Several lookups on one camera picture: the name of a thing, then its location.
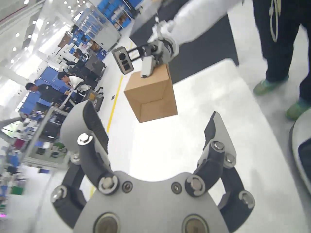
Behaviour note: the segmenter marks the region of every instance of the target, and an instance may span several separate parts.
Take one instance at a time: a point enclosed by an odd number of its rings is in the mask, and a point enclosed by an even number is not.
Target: black shirt
[[[47,84],[40,84],[38,91],[41,93],[40,98],[47,102],[56,102],[63,96],[60,91]]]

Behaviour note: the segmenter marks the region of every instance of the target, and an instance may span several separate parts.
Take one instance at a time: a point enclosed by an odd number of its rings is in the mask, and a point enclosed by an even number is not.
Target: red pipe
[[[15,14],[15,13],[19,12],[20,10],[26,8],[27,6],[28,6],[28,5],[26,5],[26,6],[22,7],[22,8],[20,8],[20,9],[18,9],[18,10],[15,11],[15,12],[12,12],[10,15],[8,15],[8,16],[6,16],[5,18],[1,19],[1,20],[0,20],[0,23],[1,23],[2,21],[6,20],[7,18],[11,17],[13,14]]]

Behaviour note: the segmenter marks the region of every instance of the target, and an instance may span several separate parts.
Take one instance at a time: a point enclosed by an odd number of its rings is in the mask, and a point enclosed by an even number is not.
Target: black mat
[[[160,20],[172,20],[178,10],[189,0],[171,0],[159,11]],[[137,45],[147,43],[152,35],[155,16],[147,22],[138,18],[130,35],[130,39]],[[224,16],[210,30],[201,37],[180,47],[180,53],[170,62],[170,73],[173,83],[179,82],[199,71],[223,60],[231,58],[239,64],[235,43],[232,36],[228,16]]]

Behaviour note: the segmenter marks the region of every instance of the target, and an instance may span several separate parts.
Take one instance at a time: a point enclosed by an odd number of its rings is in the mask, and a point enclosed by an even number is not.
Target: white table
[[[237,152],[236,169],[256,201],[251,216],[237,232],[310,232],[281,148],[233,62],[224,60],[175,84],[174,92],[177,116],[132,124],[133,141],[124,140],[131,149],[129,174],[158,181],[193,172],[205,143],[203,131],[217,111]],[[223,193],[220,182],[210,190],[216,203]]]

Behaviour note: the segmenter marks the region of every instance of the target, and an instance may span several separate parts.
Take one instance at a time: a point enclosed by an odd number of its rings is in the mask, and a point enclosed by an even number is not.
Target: robot arm sleeve
[[[190,0],[174,18],[172,38],[179,45],[195,40],[240,1],[242,0]]]

